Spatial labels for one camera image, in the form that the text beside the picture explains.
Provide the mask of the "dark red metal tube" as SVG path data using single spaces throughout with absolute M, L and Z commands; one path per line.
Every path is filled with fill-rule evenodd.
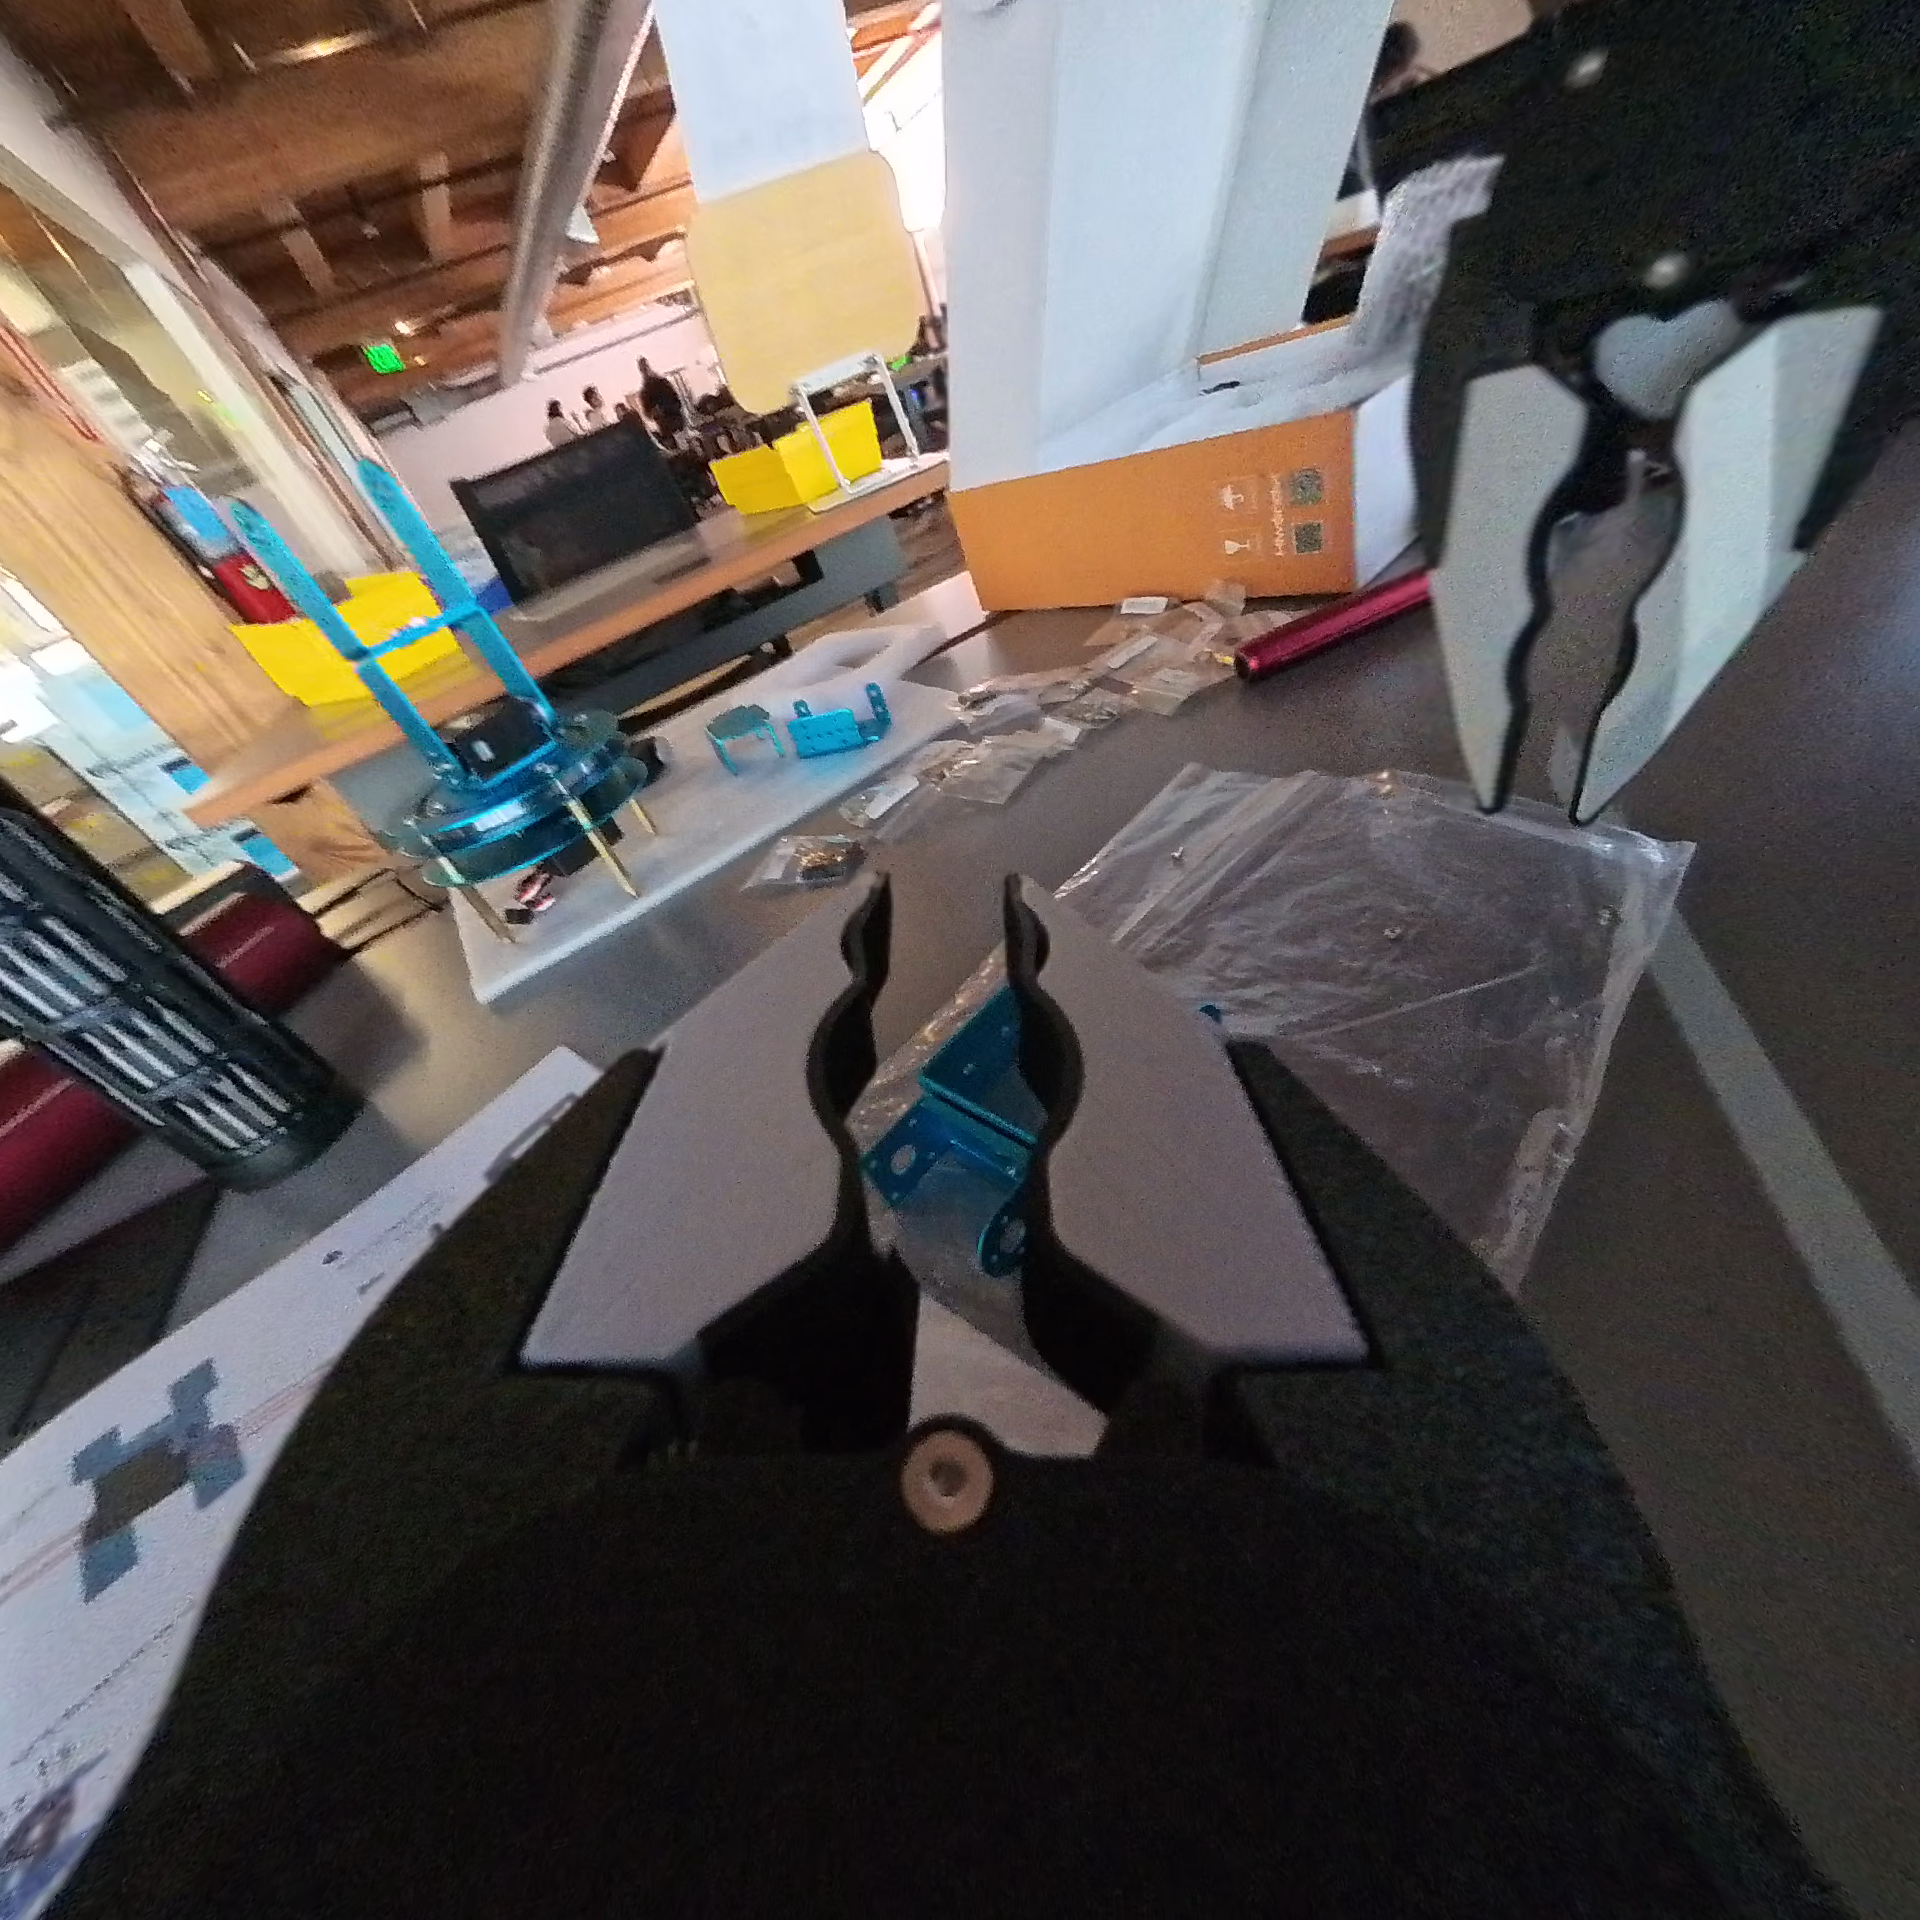
M 1337 597 L 1322 609 L 1263 623 L 1233 650 L 1238 682 L 1268 682 L 1279 673 L 1322 657 L 1346 641 L 1374 633 L 1431 601 L 1431 574 L 1405 571 Z

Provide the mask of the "printed instruction manual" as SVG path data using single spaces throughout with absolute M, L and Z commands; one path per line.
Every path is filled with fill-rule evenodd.
M 2 1473 L 2 1916 L 42 1916 L 154 1734 L 234 1535 L 393 1286 L 591 1089 L 555 1049 Z

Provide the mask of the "blue perforated flat bracket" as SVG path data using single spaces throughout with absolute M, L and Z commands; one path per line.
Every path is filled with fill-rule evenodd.
M 828 759 L 845 753 L 863 753 L 886 739 L 893 715 L 881 683 L 868 682 L 860 690 L 862 705 L 838 705 L 814 711 L 795 702 L 787 721 L 787 735 L 793 754 L 804 762 Z

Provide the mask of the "white foam wrap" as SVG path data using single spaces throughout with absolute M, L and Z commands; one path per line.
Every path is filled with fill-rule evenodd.
M 1449 268 L 1451 233 L 1489 211 L 1501 167 L 1497 154 L 1469 154 L 1426 164 L 1388 191 L 1351 324 L 1361 362 L 1417 351 Z

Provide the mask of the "grey ceiling pipe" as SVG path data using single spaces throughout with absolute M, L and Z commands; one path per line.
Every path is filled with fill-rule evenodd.
M 561 276 L 566 233 L 623 105 L 652 2 L 558 2 L 519 169 L 510 271 L 499 300 L 495 379 L 521 383 Z

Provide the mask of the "black laptop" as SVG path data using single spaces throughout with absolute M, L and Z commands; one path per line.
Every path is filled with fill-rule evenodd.
M 701 517 L 667 453 L 617 418 L 521 461 L 449 483 L 511 609 L 660 547 L 695 550 Z

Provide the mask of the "white metal frame stand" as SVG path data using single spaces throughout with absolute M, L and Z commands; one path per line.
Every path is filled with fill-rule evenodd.
M 826 426 L 814 407 L 814 397 L 819 394 L 837 394 L 845 387 L 874 387 L 882 395 L 882 401 L 891 409 L 895 431 L 903 441 L 900 460 L 882 460 L 874 473 L 863 476 L 853 476 L 850 469 L 841 463 L 826 431 Z M 791 383 L 789 397 L 801 409 L 801 418 L 806 431 L 812 434 L 815 447 L 820 451 L 828 473 L 833 476 L 834 501 L 853 501 L 860 497 L 868 497 L 891 483 L 905 481 L 908 476 L 916 476 L 925 469 L 929 454 L 921 445 L 921 434 L 914 426 L 914 418 L 905 409 L 895 383 L 895 372 L 890 367 L 881 351 L 853 351 L 837 362 L 829 362 L 823 367 L 802 372 Z

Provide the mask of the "black ribbed cylinder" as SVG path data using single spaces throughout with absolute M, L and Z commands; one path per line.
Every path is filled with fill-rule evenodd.
M 2 793 L 11 1041 L 230 1189 L 279 1185 L 353 1130 L 365 1099 L 313 1046 L 11 785 Z

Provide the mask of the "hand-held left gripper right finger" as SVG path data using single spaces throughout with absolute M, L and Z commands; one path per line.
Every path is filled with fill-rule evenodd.
M 1001 889 L 1039 1103 L 1022 1315 L 1055 1373 L 1346 1370 L 1369 1340 L 1219 1025 L 1035 881 Z

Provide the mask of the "wooden table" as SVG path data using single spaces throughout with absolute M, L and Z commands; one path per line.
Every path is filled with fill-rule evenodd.
M 602 566 L 587 578 L 505 611 L 495 623 L 535 679 L 602 653 L 615 641 L 695 609 L 722 589 L 758 586 L 782 564 L 820 554 L 868 523 L 947 489 L 950 460 L 929 453 L 890 461 L 868 486 L 819 511 L 801 508 L 708 518 L 679 548 Z M 285 705 L 238 754 L 214 769 L 187 797 L 187 817 L 203 828 L 241 818 L 262 822 L 265 810 L 326 785 L 354 766 L 405 743 L 378 705 L 307 708 Z

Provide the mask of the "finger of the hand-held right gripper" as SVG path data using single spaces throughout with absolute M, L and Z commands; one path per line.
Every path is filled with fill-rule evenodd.
M 1435 630 L 1482 811 L 1499 811 L 1513 787 L 1529 722 L 1526 658 L 1553 609 L 1549 534 L 1570 511 L 1591 439 L 1585 397 L 1542 367 L 1468 387 L 1435 563 Z
M 1699 366 L 1670 426 L 1673 542 L 1593 718 L 1578 822 L 1641 774 L 1803 564 L 1802 518 L 1879 337 L 1877 307 L 1825 307 L 1727 341 Z

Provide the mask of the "white pillar with yellow padding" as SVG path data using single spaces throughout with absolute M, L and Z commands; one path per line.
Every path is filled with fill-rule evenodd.
M 658 2 L 693 188 L 686 259 L 722 379 L 782 412 L 857 357 L 900 357 L 921 268 L 868 135 L 837 2 Z

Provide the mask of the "blue metal U bracket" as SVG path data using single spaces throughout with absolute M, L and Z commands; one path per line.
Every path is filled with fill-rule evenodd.
M 908 1076 L 900 1114 L 862 1151 L 862 1170 L 893 1226 L 1011 1289 L 1029 1249 L 1029 1186 L 1045 1107 L 1022 1070 L 1023 1010 L 994 980 Z

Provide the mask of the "orange and white cardboard box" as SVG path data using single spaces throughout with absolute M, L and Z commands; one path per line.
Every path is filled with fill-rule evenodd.
M 1411 542 L 1411 345 L 1305 324 L 1389 15 L 945 10 L 948 503 L 986 609 L 1333 594 Z

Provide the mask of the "clear plastic bag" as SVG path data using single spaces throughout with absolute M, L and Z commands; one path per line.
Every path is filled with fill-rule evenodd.
M 1691 857 L 1422 774 L 1188 766 L 1063 895 L 1270 1052 L 1518 1300 Z

